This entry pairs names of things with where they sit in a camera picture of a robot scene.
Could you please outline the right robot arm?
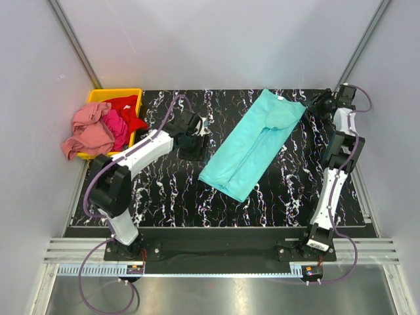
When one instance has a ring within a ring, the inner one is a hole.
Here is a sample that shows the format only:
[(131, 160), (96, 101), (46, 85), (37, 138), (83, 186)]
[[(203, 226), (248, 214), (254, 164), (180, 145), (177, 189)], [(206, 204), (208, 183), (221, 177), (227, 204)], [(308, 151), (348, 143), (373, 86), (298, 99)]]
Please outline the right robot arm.
[(319, 118), (332, 117), (335, 130), (321, 162), (324, 178), (318, 204), (297, 247), (303, 259), (317, 260), (333, 251), (334, 218), (341, 190), (365, 144), (355, 127), (357, 109), (352, 102), (356, 91), (354, 85), (345, 83), (337, 92), (325, 89), (305, 104)]

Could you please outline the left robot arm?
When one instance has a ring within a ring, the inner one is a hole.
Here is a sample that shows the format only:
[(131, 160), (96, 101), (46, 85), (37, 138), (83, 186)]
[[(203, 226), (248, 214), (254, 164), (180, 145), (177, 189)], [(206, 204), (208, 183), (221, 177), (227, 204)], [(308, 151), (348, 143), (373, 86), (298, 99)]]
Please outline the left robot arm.
[(209, 144), (206, 126), (206, 118), (185, 111), (177, 119), (164, 120), (134, 146), (111, 157), (101, 154), (93, 159), (83, 204), (93, 205), (111, 231), (106, 260), (133, 261), (146, 256), (143, 237), (129, 212), (132, 181), (149, 164), (171, 152), (184, 161), (205, 161)]

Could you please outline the teal t-shirt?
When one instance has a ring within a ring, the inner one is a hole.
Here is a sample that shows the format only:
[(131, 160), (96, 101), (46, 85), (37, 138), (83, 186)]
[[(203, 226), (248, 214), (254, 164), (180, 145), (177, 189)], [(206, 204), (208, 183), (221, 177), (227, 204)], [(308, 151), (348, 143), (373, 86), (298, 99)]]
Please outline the teal t-shirt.
[(244, 202), (301, 120), (306, 107), (265, 89), (211, 156), (199, 179)]

